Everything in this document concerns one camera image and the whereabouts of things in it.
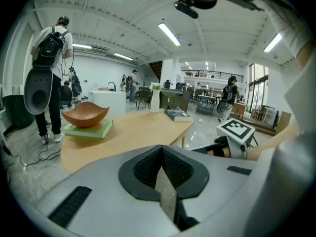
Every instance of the fluorescent light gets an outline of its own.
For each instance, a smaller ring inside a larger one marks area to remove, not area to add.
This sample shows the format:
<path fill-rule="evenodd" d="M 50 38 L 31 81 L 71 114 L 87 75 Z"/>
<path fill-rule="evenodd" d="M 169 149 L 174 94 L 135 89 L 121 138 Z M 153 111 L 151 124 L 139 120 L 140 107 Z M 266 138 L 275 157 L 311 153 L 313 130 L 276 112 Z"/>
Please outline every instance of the fluorescent light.
<path fill-rule="evenodd" d="M 177 37 L 175 37 L 175 35 L 170 31 L 170 29 L 166 26 L 165 23 L 161 23 L 158 25 L 160 29 L 163 30 L 163 32 L 172 40 L 172 42 L 176 45 L 176 46 L 180 46 L 181 43 L 178 41 Z"/>
<path fill-rule="evenodd" d="M 276 44 L 279 43 L 279 41 L 282 39 L 282 36 L 281 34 L 277 34 L 273 40 L 269 43 L 269 45 L 267 45 L 267 47 L 263 50 L 265 53 L 269 53 L 272 48 L 275 47 Z"/>
<path fill-rule="evenodd" d="M 127 57 L 127 56 L 125 56 L 125 55 L 122 55 L 122 54 L 119 54 L 119 53 L 115 53 L 114 55 L 115 55 L 115 56 L 118 56 L 118 57 L 120 57 L 120 58 L 129 60 L 129 61 L 132 61 L 132 60 L 133 60 L 132 58 L 129 58 L 129 57 Z"/>
<path fill-rule="evenodd" d="M 74 47 L 80 47 L 80 48 L 88 48 L 88 49 L 91 49 L 92 46 L 90 45 L 80 45 L 80 44 L 73 44 Z"/>

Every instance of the black pants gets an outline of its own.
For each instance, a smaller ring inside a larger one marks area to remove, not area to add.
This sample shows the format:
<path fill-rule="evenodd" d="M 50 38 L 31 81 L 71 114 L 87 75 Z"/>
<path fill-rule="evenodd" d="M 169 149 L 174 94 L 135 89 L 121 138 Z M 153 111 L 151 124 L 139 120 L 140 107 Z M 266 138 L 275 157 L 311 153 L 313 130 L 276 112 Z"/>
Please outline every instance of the black pants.
<path fill-rule="evenodd" d="M 60 134 L 61 120 L 59 113 L 59 88 L 61 79 L 53 74 L 53 83 L 51 86 L 51 95 L 49 100 L 49 115 L 51 120 L 51 130 L 54 134 Z M 36 123 L 39 128 L 39 135 L 42 137 L 47 133 L 45 114 L 35 115 Z"/>

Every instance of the white sneaker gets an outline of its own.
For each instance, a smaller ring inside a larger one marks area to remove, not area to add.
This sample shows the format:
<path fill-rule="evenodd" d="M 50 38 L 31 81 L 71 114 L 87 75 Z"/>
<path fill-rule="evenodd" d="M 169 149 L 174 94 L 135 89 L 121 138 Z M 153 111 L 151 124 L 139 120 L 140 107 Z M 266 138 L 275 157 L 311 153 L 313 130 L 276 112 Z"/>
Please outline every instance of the white sneaker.
<path fill-rule="evenodd" d="M 60 134 L 54 134 L 55 143 L 61 142 L 61 140 L 63 139 L 64 135 L 65 134 L 63 132 L 61 132 Z"/>
<path fill-rule="evenodd" d="M 43 140 L 42 140 L 42 143 L 45 145 L 46 143 L 48 144 L 48 139 L 50 138 L 50 134 L 47 133 L 45 134 L 44 136 L 41 137 Z"/>

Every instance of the ceiling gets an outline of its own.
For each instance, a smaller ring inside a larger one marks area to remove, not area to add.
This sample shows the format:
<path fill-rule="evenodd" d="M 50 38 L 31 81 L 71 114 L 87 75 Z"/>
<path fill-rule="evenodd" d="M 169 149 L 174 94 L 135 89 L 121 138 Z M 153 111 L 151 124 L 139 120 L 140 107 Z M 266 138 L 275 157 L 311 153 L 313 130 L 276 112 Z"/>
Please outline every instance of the ceiling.
<path fill-rule="evenodd" d="M 115 52 L 148 64 L 168 58 L 180 62 L 237 60 L 279 66 L 293 59 L 281 41 L 270 53 L 264 47 L 276 31 L 264 12 L 250 11 L 228 1 L 211 10 L 198 10 L 199 19 L 177 11 L 176 0 L 33 0 L 33 11 L 42 28 L 68 16 L 74 43 Z M 164 22 L 179 38 L 181 46 L 160 30 Z"/>

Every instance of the window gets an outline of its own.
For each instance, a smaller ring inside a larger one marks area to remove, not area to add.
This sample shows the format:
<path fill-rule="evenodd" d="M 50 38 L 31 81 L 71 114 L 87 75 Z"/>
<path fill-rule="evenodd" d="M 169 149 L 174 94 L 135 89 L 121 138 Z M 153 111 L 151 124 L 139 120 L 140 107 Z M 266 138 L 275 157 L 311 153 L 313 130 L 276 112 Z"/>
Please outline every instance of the window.
<path fill-rule="evenodd" d="M 266 105 L 268 99 L 269 68 L 260 64 L 251 64 L 247 111 L 251 112 L 260 105 Z"/>
<path fill-rule="evenodd" d="M 262 65 L 255 64 L 255 78 L 256 80 L 264 77 L 264 68 Z"/>
<path fill-rule="evenodd" d="M 250 82 L 255 81 L 255 65 L 250 66 Z"/>

